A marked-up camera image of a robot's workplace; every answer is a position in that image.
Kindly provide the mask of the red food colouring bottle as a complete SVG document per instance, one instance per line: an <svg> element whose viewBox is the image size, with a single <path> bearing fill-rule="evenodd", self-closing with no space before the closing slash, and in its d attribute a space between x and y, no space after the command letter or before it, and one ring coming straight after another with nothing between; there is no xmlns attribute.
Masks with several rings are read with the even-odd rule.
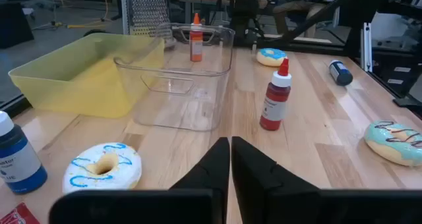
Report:
<svg viewBox="0 0 422 224"><path fill-rule="evenodd" d="M278 71L274 71L266 89L260 125L266 130L278 130L285 118L286 101L291 92L289 59L285 58Z"/></svg>

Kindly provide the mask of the pink metal box grater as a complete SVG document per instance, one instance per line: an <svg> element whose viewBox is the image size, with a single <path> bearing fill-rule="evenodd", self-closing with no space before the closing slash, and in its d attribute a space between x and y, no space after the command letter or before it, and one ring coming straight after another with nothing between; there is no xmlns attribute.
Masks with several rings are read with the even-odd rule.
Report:
<svg viewBox="0 0 422 224"><path fill-rule="evenodd" d="M123 33L163 38L175 45L166 0L121 0Z"/></svg>

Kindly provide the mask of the silver aluminium profile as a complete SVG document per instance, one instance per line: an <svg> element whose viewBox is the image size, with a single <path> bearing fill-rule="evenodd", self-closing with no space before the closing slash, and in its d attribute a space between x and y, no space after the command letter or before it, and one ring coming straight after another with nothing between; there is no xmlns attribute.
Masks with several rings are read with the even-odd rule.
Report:
<svg viewBox="0 0 422 224"><path fill-rule="evenodd" d="M365 72L373 71L371 24L363 23L361 29L361 68Z"/></svg>

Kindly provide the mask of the black metal table frame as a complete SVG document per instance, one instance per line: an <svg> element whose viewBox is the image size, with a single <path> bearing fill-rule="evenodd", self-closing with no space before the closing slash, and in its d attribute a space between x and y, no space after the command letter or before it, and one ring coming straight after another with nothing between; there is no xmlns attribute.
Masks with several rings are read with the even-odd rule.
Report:
<svg viewBox="0 0 422 224"><path fill-rule="evenodd" d="M328 43L299 41L295 38L310 29L312 25L320 22L324 17L333 13L337 8L347 9L347 25L351 32L344 45L329 45ZM364 22L370 23L376 12L400 14L417 20L422 20L422 7L412 7L402 0L333 0L316 15L304 21L296 29L286 32L276 38L263 38L257 36L250 47L273 47L288 51L302 53L316 53L322 55L337 55L357 57L361 54L361 29Z"/></svg>

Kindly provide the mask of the mint donut with chocolate drizzle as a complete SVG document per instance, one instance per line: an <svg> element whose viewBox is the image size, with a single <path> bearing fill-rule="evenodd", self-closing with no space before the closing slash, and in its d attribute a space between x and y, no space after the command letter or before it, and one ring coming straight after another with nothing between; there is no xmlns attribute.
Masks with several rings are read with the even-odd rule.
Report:
<svg viewBox="0 0 422 224"><path fill-rule="evenodd" d="M367 145L388 161L408 167L422 166L422 132L394 121L375 121L364 134Z"/></svg>

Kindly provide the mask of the person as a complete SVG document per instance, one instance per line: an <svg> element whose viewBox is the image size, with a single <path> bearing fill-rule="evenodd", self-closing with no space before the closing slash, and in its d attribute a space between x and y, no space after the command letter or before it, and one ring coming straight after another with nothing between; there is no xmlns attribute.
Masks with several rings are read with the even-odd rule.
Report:
<svg viewBox="0 0 422 224"><path fill-rule="evenodd" d="M317 14L321 9L326 6L324 3L315 3L312 1L290 1L283 3L273 8L273 16L276 23L276 29L278 34L285 34L288 32L288 27L286 23L286 16L288 12L291 11L302 11L307 12L306 19L308 20L313 15Z"/></svg>

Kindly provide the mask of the clear plastic bin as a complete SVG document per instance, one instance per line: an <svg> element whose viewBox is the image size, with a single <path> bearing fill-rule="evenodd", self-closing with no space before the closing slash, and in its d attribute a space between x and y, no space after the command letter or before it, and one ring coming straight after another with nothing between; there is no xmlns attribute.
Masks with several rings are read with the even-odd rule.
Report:
<svg viewBox="0 0 422 224"><path fill-rule="evenodd" d="M143 94L133 105L133 120L187 130L209 131L220 122L231 69L235 32L201 26L202 61L190 60L191 24L171 23L175 45L166 47L161 68L143 69Z"/></svg>

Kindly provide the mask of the red snack packet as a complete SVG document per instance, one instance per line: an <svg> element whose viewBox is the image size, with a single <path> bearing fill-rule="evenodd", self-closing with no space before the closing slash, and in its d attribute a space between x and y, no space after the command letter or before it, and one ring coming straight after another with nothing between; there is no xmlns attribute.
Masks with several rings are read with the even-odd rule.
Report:
<svg viewBox="0 0 422 224"><path fill-rule="evenodd" d="M0 224L40 224L25 203L20 203L6 216L0 219Z"/></svg>

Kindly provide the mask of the blue frosted donut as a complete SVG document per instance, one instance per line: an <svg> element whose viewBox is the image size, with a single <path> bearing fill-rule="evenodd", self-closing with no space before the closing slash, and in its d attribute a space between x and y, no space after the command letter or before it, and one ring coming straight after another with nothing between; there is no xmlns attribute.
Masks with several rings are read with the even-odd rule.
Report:
<svg viewBox="0 0 422 224"><path fill-rule="evenodd" d="M284 51L274 48L259 49L256 55L257 61L267 67L279 67L285 58L287 54Z"/></svg>

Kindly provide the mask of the orange food colouring bottle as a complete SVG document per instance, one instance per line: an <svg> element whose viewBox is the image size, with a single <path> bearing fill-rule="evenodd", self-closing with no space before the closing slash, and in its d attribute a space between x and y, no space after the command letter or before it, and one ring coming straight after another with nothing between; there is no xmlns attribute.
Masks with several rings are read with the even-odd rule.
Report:
<svg viewBox="0 0 422 224"><path fill-rule="evenodd" d="M200 30L200 27L200 17L198 13L196 13L189 33L190 60L192 62L202 61L203 32Z"/></svg>

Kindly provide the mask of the white donut with blue swirls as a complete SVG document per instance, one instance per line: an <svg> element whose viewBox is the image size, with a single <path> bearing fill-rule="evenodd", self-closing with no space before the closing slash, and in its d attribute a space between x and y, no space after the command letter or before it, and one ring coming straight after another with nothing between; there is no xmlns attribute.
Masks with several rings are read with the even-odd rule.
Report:
<svg viewBox="0 0 422 224"><path fill-rule="evenodd" d="M71 160L62 191L132 189L141 175L141 157L134 148L117 142L98 144Z"/></svg>

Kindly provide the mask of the black box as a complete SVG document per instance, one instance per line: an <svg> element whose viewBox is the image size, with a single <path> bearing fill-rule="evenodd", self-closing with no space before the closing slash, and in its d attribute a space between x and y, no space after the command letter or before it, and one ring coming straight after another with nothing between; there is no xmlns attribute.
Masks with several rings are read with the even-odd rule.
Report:
<svg viewBox="0 0 422 224"><path fill-rule="evenodd" d="M19 3L0 4L0 49L33 40L29 23Z"/></svg>

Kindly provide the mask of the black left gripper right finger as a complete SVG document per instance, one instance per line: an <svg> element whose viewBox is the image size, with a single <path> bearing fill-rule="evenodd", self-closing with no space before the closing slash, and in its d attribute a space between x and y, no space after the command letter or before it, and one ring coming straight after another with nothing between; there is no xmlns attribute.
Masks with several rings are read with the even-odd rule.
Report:
<svg viewBox="0 0 422 224"><path fill-rule="evenodd" d="M278 165L239 136L231 168L243 224L316 224L319 188Z"/></svg>

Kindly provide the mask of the yellow plastic bin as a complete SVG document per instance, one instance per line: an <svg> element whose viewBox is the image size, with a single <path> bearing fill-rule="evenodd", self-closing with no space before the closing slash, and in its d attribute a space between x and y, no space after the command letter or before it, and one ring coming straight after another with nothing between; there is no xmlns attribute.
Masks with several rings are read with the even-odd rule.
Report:
<svg viewBox="0 0 422 224"><path fill-rule="evenodd" d="M9 76L35 109L118 118L143 94L143 69L163 63L161 38L94 33L11 70Z"/></svg>

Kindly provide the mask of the blue food colouring bottle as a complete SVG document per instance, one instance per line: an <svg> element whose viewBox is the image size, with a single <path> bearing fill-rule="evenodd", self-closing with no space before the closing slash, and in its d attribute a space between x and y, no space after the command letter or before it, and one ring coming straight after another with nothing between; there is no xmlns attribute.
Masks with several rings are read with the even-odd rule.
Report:
<svg viewBox="0 0 422 224"><path fill-rule="evenodd" d="M333 60L329 64L329 73L339 86L347 86L353 81L353 75L339 60Z"/></svg>
<svg viewBox="0 0 422 224"><path fill-rule="evenodd" d="M21 127L0 111L0 178L15 194L41 187L47 171Z"/></svg>

